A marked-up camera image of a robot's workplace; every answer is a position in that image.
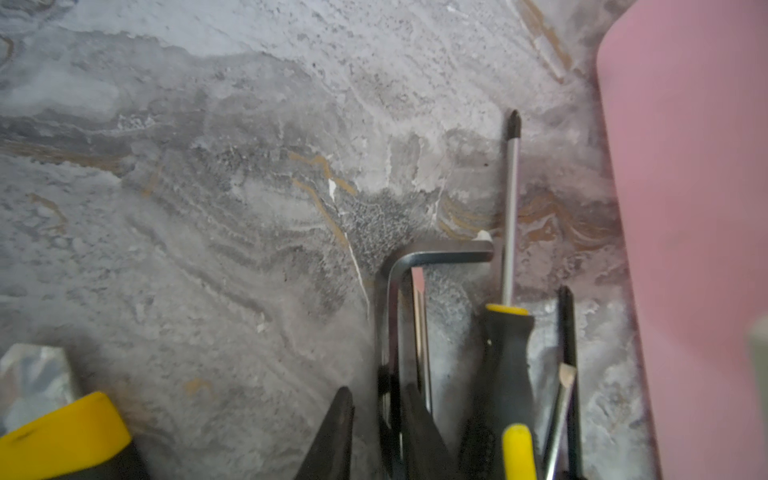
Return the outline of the pink tool box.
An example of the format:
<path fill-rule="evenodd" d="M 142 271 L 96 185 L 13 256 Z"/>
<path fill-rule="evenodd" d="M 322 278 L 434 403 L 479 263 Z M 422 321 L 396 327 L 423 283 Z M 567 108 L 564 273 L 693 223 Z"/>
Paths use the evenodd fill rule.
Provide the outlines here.
<path fill-rule="evenodd" d="M 638 1 L 596 66 L 661 473 L 763 479 L 767 5 Z"/>

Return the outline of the steel hex key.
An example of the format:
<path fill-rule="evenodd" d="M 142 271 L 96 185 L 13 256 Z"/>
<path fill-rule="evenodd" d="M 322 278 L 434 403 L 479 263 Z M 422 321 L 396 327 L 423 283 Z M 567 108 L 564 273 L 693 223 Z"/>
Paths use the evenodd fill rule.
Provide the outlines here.
<path fill-rule="evenodd" d="M 489 262 L 489 240 L 422 240 L 394 250 L 376 277 L 376 318 L 382 363 L 378 369 L 378 420 L 383 465 L 391 479 L 407 479 L 401 403 L 401 284 L 414 267 Z"/>

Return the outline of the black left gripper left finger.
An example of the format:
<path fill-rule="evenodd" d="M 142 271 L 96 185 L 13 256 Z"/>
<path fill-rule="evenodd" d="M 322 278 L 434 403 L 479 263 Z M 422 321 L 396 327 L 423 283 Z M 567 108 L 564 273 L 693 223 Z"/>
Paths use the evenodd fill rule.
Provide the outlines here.
<path fill-rule="evenodd" d="M 350 479 L 354 413 L 352 392 L 342 386 L 295 475 L 296 480 Z"/>

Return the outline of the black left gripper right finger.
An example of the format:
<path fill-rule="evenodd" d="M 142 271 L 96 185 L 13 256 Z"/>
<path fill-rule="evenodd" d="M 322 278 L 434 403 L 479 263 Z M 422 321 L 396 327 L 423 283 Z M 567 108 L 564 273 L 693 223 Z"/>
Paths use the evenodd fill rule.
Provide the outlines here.
<path fill-rule="evenodd" d="M 454 458 L 426 409 L 417 386 L 401 393 L 404 463 L 408 479 L 458 479 Z"/>

